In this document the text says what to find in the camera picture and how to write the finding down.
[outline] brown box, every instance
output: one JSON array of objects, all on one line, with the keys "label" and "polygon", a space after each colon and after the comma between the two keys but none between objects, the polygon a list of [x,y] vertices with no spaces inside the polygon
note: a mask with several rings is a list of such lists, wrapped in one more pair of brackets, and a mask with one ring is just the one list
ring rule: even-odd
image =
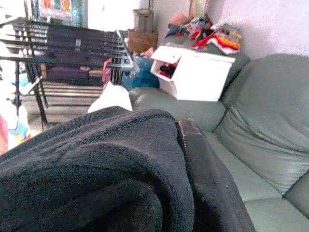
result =
[{"label": "brown box", "polygon": [[46,64],[41,64],[41,72],[42,72],[42,77],[46,78],[47,77]]},{"label": "brown box", "polygon": [[130,52],[145,52],[149,48],[157,48],[158,32],[141,33],[129,29],[129,50]]}]

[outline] gray leather sofa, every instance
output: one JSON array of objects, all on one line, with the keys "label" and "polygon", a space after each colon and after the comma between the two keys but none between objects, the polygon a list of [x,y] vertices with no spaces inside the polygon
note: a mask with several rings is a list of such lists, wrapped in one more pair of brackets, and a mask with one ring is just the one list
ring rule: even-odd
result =
[{"label": "gray leather sofa", "polygon": [[220,102],[181,102],[146,88],[130,96],[133,109],[160,108],[197,122],[232,174],[256,231],[309,231],[308,57],[251,61]]}]

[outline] pink object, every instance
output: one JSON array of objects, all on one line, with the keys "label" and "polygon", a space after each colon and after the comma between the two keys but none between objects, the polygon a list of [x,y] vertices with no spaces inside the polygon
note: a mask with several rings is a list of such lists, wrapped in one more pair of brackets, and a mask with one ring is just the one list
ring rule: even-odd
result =
[{"label": "pink object", "polygon": [[140,55],[141,55],[142,57],[148,57],[148,58],[150,58],[150,57],[153,55],[153,53],[154,53],[154,48],[151,47],[151,48],[149,48],[147,51],[142,52]]},{"label": "pink object", "polygon": [[102,81],[105,82],[104,86],[103,86],[103,90],[106,88],[107,84],[110,82],[111,80],[111,69],[107,68],[107,65],[112,63],[112,59],[109,59],[107,61],[104,62],[104,66],[103,66],[103,76],[102,76]]},{"label": "pink object", "polygon": [[6,121],[0,116],[0,155],[8,150],[8,127]]},{"label": "pink object", "polygon": [[188,18],[184,14],[177,14],[171,20],[170,24],[180,27],[181,25],[186,24]]}]

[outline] blue bag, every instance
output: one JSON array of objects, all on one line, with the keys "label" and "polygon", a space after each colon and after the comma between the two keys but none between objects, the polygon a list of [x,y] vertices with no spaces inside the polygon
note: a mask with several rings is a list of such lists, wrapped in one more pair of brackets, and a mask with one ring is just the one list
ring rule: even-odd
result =
[{"label": "blue bag", "polygon": [[132,77],[130,77],[130,72],[123,72],[122,85],[129,91],[135,87],[159,88],[158,78],[150,72],[154,60],[140,56],[134,56],[134,60],[139,65],[140,72]]}]

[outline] clutter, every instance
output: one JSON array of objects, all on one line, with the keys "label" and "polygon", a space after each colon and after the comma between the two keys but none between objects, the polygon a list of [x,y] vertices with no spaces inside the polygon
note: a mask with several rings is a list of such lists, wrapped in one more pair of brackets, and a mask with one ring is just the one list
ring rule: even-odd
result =
[{"label": "clutter", "polygon": [[197,38],[197,42],[202,40],[202,39],[205,39],[207,36],[211,35],[213,33],[213,30],[210,29],[210,28],[207,28],[207,29],[203,29],[201,31],[201,34],[200,36]]},{"label": "clutter", "polygon": [[179,25],[179,23],[173,24],[170,22],[168,26],[169,31],[166,37],[170,35],[188,36],[190,40],[196,40],[201,35],[202,30],[209,29],[211,26],[212,26],[212,23],[206,16],[195,18],[191,20],[190,23],[184,24],[184,25]]},{"label": "clutter", "polygon": [[211,102],[219,100],[235,61],[225,56],[167,46],[159,47],[152,58],[155,60],[151,73],[158,77],[160,89],[178,100]]},{"label": "clutter", "polygon": [[147,51],[149,48],[157,48],[158,32],[141,33],[129,29],[129,51],[141,53]]},{"label": "clutter", "polygon": [[148,9],[133,10],[134,30],[142,33],[152,33],[154,13]]},{"label": "clutter", "polygon": [[205,47],[207,44],[216,45],[224,54],[229,55],[240,50],[240,29],[227,23],[213,25],[205,31],[205,37],[199,38],[193,47]]}]

